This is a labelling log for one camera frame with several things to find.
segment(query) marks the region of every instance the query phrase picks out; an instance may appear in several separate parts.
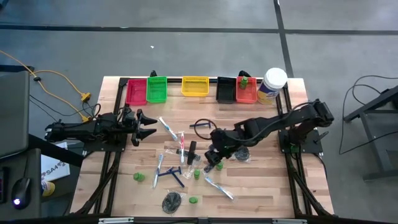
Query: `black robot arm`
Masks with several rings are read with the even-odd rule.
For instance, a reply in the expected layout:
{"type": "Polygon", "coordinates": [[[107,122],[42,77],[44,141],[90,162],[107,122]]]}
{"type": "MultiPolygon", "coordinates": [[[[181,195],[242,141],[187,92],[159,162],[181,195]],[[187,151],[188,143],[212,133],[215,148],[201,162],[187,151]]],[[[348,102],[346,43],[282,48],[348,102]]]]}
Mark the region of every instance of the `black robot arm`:
{"type": "Polygon", "coordinates": [[[300,144],[316,127],[327,127],[334,120],[326,103],[316,99],[297,105],[291,112],[273,118],[250,118],[236,123],[233,130],[216,128],[210,133],[213,147],[205,153],[210,165],[215,166],[222,158],[230,158],[241,146],[255,146],[273,131],[300,124],[289,129],[289,142],[300,144]]]}
{"type": "Polygon", "coordinates": [[[156,129],[142,129],[140,125],[156,122],[156,119],[144,116],[141,109],[137,110],[137,118],[135,118],[134,112],[128,108],[128,110],[123,110],[119,119],[117,114],[105,113],[85,123],[71,124],[61,121],[52,123],[45,129],[45,139],[49,142],[76,139],[84,142],[89,151],[90,149],[107,151],[106,149],[123,142],[127,134],[132,134],[132,144],[138,146],[139,139],[143,140],[156,132],[156,129]]]}

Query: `wooden table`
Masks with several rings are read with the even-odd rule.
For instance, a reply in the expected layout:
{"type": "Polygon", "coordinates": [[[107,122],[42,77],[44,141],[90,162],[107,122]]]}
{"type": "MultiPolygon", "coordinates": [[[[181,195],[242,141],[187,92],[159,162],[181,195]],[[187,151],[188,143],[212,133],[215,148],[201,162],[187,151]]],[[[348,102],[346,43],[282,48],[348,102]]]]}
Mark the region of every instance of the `wooden table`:
{"type": "MultiPolygon", "coordinates": [[[[113,111],[119,78],[104,77],[98,100],[102,106],[101,113],[113,111]]],[[[292,106],[307,101],[303,79],[291,78],[288,84],[292,106]]],[[[196,153],[202,158],[200,168],[205,166],[204,153],[211,141],[196,136],[193,129],[189,128],[189,124],[193,124],[200,118],[208,118],[220,128],[233,129],[234,123],[247,118],[258,116],[267,118],[277,115],[275,104],[218,104],[216,85],[210,85],[209,95],[200,98],[184,97],[181,94],[180,83],[169,83],[166,103],[148,103],[145,106],[131,107],[133,111],[141,108],[150,118],[162,116],[175,132],[184,131],[185,150],[189,149],[190,141],[197,141],[196,153]]],[[[165,149],[175,150],[178,145],[172,141],[160,123],[147,126],[147,128],[157,128],[157,132],[141,141],[139,147],[134,147],[128,138],[119,167],[112,216],[170,216],[162,211],[161,204],[168,190],[176,190],[186,195],[181,206],[173,214],[174,217],[294,217],[285,158],[279,151],[276,132],[271,133],[257,146],[249,148],[250,162],[224,159],[224,169],[221,171],[214,169],[210,172],[209,176],[213,181],[225,187],[236,197],[236,200],[232,202],[219,190],[205,182],[202,174],[199,180],[193,177],[186,179],[181,175],[180,180],[185,184],[184,189],[171,175],[159,177],[156,189],[151,189],[159,154],[163,153],[165,156],[162,171],[170,166],[179,166],[179,157],[177,154],[165,153],[165,149]],[[134,181],[133,174],[136,172],[145,174],[145,181],[141,183],[134,181]],[[197,204],[188,202],[191,196],[198,197],[197,204]]],[[[200,128],[199,133],[208,134],[209,129],[200,128]]],[[[71,212],[81,208],[97,187],[103,157],[103,152],[94,152],[84,160],[71,212]]],[[[326,210],[333,213],[321,162],[311,154],[303,154],[302,157],[308,188],[326,210]]],[[[297,192],[303,210],[302,193],[300,190],[297,192]]],[[[103,197],[101,208],[105,207],[106,199],[107,197],[103,197]]]]}

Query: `black basket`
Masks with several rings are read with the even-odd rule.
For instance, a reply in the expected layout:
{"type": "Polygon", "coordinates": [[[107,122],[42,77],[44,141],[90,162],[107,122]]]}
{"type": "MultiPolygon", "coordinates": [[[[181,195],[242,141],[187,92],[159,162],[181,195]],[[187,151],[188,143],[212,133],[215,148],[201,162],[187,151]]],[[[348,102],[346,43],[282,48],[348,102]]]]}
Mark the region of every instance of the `black basket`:
{"type": "Polygon", "coordinates": [[[216,100],[219,103],[234,103],[236,101],[236,78],[217,78],[216,100]]]}

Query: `yellow cable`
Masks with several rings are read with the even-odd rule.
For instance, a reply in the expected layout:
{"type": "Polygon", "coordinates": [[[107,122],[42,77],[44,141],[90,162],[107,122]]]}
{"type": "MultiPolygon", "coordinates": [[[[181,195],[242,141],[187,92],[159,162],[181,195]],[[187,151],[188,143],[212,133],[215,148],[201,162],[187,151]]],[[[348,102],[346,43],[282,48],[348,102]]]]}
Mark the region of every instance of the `yellow cable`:
{"type": "MultiPolygon", "coordinates": [[[[28,71],[30,72],[31,75],[33,75],[33,77],[35,77],[35,78],[37,77],[37,76],[35,75],[35,73],[32,72],[32,70],[30,70],[30,69],[29,69],[25,64],[23,64],[20,60],[14,58],[13,56],[11,56],[11,55],[5,53],[5,52],[2,51],[2,50],[0,50],[0,53],[4,54],[5,56],[7,56],[7,57],[9,57],[9,58],[11,58],[11,59],[13,59],[13,60],[15,60],[15,61],[18,62],[18,63],[20,63],[23,67],[26,68],[26,70],[28,70],[28,71]]],[[[57,95],[54,95],[53,93],[50,93],[49,91],[47,91],[47,90],[44,88],[44,86],[43,86],[43,84],[42,84],[41,81],[38,81],[38,83],[39,83],[39,85],[42,87],[42,89],[44,90],[44,92],[46,92],[47,94],[49,94],[49,95],[51,95],[51,96],[53,96],[53,97],[59,99],[59,100],[62,101],[62,102],[68,104],[68,105],[69,105],[70,107],[72,107],[76,112],[78,112],[78,113],[80,114],[81,119],[83,120],[83,122],[88,121],[88,118],[87,118],[86,116],[84,116],[81,112],[79,112],[71,103],[69,103],[67,100],[64,100],[63,98],[61,98],[61,97],[59,97],[59,96],[57,96],[57,95]]]]}
{"type": "Polygon", "coordinates": [[[34,72],[33,74],[37,74],[37,73],[40,73],[40,72],[50,72],[50,73],[54,73],[54,74],[57,74],[57,75],[62,76],[63,78],[65,78],[65,79],[68,81],[68,83],[69,83],[81,96],[83,96],[83,93],[77,89],[77,87],[69,80],[69,78],[68,78],[66,75],[64,75],[64,74],[62,74],[62,73],[60,73],[60,72],[53,71],[53,70],[39,70],[39,71],[34,72]]]}

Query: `concrete floor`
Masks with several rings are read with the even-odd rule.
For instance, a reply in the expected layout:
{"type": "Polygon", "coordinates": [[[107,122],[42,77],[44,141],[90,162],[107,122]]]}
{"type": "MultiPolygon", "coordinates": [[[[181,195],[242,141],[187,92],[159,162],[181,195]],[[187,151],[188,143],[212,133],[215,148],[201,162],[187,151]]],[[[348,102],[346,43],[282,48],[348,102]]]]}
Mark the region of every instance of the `concrete floor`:
{"type": "MultiPolygon", "coordinates": [[[[286,29],[398,30],[398,2],[393,0],[280,0],[286,29]]],[[[0,13],[1,24],[278,28],[272,0],[10,0],[0,13]]],[[[294,77],[305,79],[308,96],[327,102],[335,122],[323,140],[324,160],[335,213],[341,217],[396,222],[398,179],[363,182],[377,171],[370,147],[338,155],[341,109],[346,90],[363,75],[398,77],[398,36],[287,35],[294,77]]],[[[0,49],[37,70],[67,74],[79,89],[97,100],[107,75],[236,76],[246,70],[262,76],[270,67],[284,68],[279,34],[220,34],[168,32],[70,32],[0,30],[0,49]]],[[[0,64],[16,64],[0,56],[0,64]]],[[[45,85],[79,104],[79,96],[62,78],[43,74],[45,85]]],[[[369,78],[378,90],[398,80],[369,78]]],[[[34,82],[30,92],[65,113],[73,110],[47,96],[34,82]]],[[[376,94],[358,88],[369,101],[376,94]]],[[[346,114],[359,107],[351,96],[346,114]]],[[[79,122],[78,116],[63,118],[79,122]]],[[[44,135],[52,122],[30,107],[30,133],[44,135]]],[[[343,150],[367,141],[359,120],[345,125],[343,150]]]]}

